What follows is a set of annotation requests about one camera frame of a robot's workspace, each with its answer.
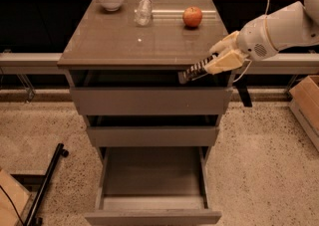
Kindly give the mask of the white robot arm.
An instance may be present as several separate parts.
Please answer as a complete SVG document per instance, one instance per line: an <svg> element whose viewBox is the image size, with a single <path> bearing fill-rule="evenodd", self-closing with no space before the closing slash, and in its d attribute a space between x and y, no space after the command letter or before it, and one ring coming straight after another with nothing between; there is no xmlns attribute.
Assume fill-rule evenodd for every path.
<svg viewBox="0 0 319 226"><path fill-rule="evenodd" d="M292 47L319 44L319 0L296 1L249 21L215 45L203 68L215 75L240 68L246 59L262 61Z"/></svg>

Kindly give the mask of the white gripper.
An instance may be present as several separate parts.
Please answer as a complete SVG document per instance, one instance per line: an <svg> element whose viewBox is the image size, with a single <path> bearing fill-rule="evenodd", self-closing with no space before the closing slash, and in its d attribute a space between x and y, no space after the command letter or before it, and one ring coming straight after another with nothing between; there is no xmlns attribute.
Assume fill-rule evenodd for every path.
<svg viewBox="0 0 319 226"><path fill-rule="evenodd" d="M252 61L262 61L275 56L277 52L268 35L267 18L259 17L249 21L239 32L234 31L214 44L209 54L218 56L204 69L215 75L240 68L247 57Z"/></svg>

